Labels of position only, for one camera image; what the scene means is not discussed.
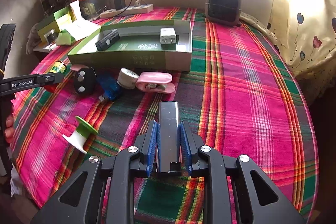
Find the person's hand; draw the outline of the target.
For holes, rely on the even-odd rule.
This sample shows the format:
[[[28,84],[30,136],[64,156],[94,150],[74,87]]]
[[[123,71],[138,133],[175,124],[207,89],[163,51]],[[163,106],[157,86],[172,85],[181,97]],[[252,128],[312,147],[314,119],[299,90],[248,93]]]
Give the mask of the person's hand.
[[[14,106],[11,103],[11,110],[10,110],[10,114],[7,116],[6,118],[6,128],[3,131],[3,135],[5,137],[5,140],[7,143],[12,143],[13,139],[14,139]]]

